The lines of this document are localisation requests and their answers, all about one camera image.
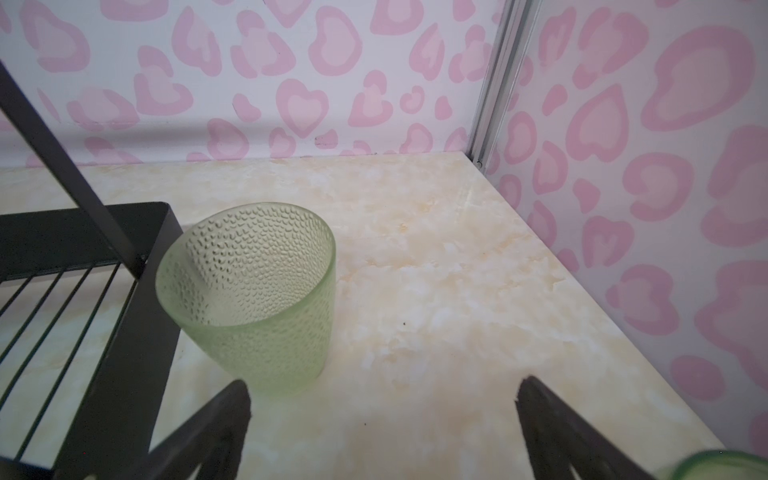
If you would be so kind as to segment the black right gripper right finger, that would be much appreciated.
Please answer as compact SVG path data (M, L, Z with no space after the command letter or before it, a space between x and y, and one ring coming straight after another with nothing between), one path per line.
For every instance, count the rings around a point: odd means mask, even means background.
M537 377L515 405L536 479L653 479Z

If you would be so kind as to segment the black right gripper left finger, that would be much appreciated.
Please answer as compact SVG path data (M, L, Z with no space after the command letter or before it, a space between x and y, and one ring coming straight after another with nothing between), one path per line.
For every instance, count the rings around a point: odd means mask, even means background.
M133 467L124 479L234 479L251 418L247 386L235 380Z

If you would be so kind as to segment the frosted pale green textured cup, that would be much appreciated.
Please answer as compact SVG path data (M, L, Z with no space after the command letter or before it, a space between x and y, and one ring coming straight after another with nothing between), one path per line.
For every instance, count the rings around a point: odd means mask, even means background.
M259 202L216 213L165 252L164 311L255 395L293 394L322 372L334 321L337 245L316 213Z

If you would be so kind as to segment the clear green plastic cup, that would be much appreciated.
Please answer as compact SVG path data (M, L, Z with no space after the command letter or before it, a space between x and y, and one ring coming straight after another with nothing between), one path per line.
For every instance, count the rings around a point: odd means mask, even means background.
M661 480L767 480L767 460L733 450L707 450L692 454L653 473Z

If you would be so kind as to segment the aluminium corner frame post right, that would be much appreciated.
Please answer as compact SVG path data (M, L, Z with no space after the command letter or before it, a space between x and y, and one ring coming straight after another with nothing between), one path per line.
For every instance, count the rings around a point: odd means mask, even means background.
M511 101L540 2L504 1L474 122L464 153L485 172L501 121Z

